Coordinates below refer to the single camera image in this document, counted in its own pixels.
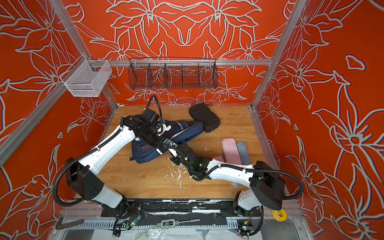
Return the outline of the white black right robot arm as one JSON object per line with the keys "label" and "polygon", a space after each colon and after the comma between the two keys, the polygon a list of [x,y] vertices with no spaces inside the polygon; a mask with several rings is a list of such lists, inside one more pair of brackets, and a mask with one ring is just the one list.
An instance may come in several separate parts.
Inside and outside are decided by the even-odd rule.
{"label": "white black right robot arm", "polygon": [[[186,144],[172,144],[166,147],[174,158],[187,167],[190,177],[197,182],[223,180],[249,188],[237,198],[237,205],[244,210],[264,206],[279,211],[283,201],[297,199],[304,193],[304,186],[299,178],[284,171],[274,170],[265,162],[258,161],[255,165],[228,164],[199,156]],[[299,189],[294,194],[285,195],[284,177],[298,184]]]}

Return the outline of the pink pencil case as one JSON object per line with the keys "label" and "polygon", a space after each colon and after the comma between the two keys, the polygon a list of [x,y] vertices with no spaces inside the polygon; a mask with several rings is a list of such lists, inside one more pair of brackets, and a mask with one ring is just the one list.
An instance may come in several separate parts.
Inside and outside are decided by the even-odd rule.
{"label": "pink pencil case", "polygon": [[233,138],[222,139],[222,149],[226,163],[240,165],[242,163],[236,141]]}

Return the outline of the brown bent metal bar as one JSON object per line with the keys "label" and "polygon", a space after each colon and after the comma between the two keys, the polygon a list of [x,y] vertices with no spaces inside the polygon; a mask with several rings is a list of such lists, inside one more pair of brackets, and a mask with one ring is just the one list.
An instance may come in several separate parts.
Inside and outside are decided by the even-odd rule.
{"label": "brown bent metal bar", "polygon": [[72,227],[81,225],[84,223],[85,220],[76,220],[76,221],[72,221],[72,222],[68,222],[68,223],[63,223],[63,221],[64,221],[64,218],[58,219],[58,221],[55,225],[56,230],[63,230],[63,229],[72,228]]}

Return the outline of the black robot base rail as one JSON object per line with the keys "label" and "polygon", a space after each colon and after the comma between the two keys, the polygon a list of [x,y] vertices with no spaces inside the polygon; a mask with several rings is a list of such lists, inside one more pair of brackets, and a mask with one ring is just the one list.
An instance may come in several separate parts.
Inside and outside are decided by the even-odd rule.
{"label": "black robot base rail", "polygon": [[223,217],[259,217],[261,208],[243,210],[234,199],[128,199],[120,207],[112,209],[101,205],[107,215],[124,216],[129,213],[151,215],[167,214],[216,214]]}

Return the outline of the navy blue student backpack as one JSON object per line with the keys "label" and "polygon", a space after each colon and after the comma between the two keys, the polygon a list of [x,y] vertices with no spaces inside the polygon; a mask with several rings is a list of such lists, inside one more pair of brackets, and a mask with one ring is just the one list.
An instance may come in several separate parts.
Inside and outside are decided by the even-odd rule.
{"label": "navy blue student backpack", "polygon": [[[204,129],[201,121],[187,122],[184,120],[166,121],[166,127],[168,130],[164,132],[164,136],[177,145],[185,144],[195,139]],[[148,163],[168,151],[165,148],[156,150],[142,140],[133,140],[131,143],[132,156],[130,157],[130,161],[135,161],[138,164]]]}

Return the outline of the yellow tape roll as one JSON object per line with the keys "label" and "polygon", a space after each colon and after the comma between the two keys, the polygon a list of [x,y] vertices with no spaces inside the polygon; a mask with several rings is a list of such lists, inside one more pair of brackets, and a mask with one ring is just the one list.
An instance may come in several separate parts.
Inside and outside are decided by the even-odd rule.
{"label": "yellow tape roll", "polygon": [[284,209],[281,209],[279,211],[273,210],[272,216],[278,222],[284,222],[288,219],[288,215]]}

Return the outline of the grey blue glasses case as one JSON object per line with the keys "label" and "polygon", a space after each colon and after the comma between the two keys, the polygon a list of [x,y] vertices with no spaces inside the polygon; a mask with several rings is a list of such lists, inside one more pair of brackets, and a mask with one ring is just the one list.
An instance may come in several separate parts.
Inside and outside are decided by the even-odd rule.
{"label": "grey blue glasses case", "polygon": [[246,143],[240,141],[236,143],[236,146],[239,152],[242,165],[249,165],[251,163],[251,158],[250,158]]}

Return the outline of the black hard zip case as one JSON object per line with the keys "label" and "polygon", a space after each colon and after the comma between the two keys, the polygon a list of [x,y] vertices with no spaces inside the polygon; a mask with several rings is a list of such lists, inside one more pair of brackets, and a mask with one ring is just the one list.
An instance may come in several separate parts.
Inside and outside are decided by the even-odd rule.
{"label": "black hard zip case", "polygon": [[205,133],[216,130],[221,124],[220,118],[204,103],[191,106],[189,114],[195,121],[202,122]]}

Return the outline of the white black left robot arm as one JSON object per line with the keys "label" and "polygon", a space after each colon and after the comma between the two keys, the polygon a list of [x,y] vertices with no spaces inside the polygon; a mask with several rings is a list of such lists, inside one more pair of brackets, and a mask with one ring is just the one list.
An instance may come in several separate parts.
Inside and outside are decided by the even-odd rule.
{"label": "white black left robot arm", "polygon": [[[127,198],[118,191],[108,187],[98,178],[102,168],[124,146],[139,139],[147,142],[156,150],[166,140],[165,131],[170,126],[166,121],[154,116],[149,119],[143,115],[128,116],[121,119],[120,125],[102,142],[89,152],[65,162],[53,185],[53,197],[61,207],[71,207],[82,201],[99,204],[108,211],[122,212],[129,207]],[[73,202],[65,202],[59,196],[62,178],[67,185],[81,196]]]}

